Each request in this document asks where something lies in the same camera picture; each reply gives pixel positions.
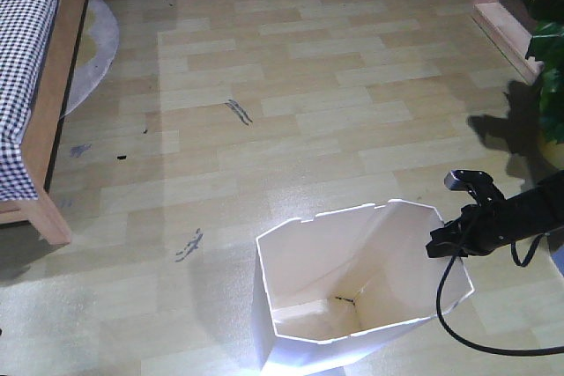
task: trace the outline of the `bed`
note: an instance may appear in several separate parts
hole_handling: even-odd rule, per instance
[[[0,224],[50,244],[71,229],[48,196],[87,0],[0,0]]]

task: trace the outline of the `wooden bed frame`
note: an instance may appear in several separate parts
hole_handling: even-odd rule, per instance
[[[59,0],[31,120],[22,142],[37,200],[0,202],[0,224],[29,221],[49,244],[71,242],[71,229],[47,191],[88,0]]]

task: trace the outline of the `green leaf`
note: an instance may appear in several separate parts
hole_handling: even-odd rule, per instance
[[[562,72],[556,68],[543,71],[543,89],[550,93],[564,92],[564,76]]]
[[[547,143],[551,141],[564,142],[564,122],[553,117],[541,117],[539,125]]]
[[[529,14],[537,21],[564,22],[564,0],[523,0]]]
[[[545,68],[558,68],[564,62],[564,24],[541,21],[531,37],[527,56],[545,62]]]
[[[550,87],[543,85],[538,109],[541,117],[564,122],[564,92],[552,91]]]

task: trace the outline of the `robotic arm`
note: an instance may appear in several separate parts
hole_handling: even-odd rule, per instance
[[[459,218],[431,232],[432,241],[427,244],[431,258],[488,255],[498,247],[564,225],[564,171],[509,199],[481,171],[451,171],[444,183],[450,190],[468,191],[476,204],[464,206]]]

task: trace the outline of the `white paper bag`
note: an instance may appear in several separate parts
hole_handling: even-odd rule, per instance
[[[256,239],[252,324],[262,375],[348,365],[435,317],[448,259],[429,259],[433,207],[390,200],[290,219]],[[444,313],[473,292],[458,260]]]

